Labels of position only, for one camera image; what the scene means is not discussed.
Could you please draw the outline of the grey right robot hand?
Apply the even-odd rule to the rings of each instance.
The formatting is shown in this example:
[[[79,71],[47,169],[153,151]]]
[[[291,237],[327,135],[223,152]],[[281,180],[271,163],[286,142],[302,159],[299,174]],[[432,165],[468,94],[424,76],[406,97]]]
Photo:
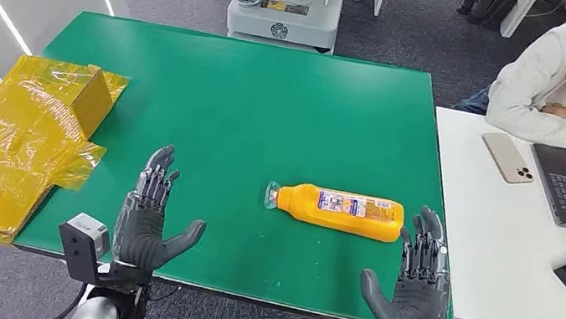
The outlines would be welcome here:
[[[445,229],[426,205],[413,218],[414,234],[401,229],[401,267],[390,300],[380,290],[377,274],[362,269],[361,294],[375,319],[446,319],[450,272]]]

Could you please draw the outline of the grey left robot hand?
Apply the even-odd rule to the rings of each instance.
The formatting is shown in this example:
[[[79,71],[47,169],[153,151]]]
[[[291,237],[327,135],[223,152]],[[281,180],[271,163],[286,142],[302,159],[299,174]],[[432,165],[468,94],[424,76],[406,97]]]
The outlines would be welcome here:
[[[165,239],[166,207],[179,171],[170,171],[174,146],[157,149],[125,196],[114,230],[113,260],[152,272],[185,253],[203,236],[206,223],[196,219],[180,234]]]

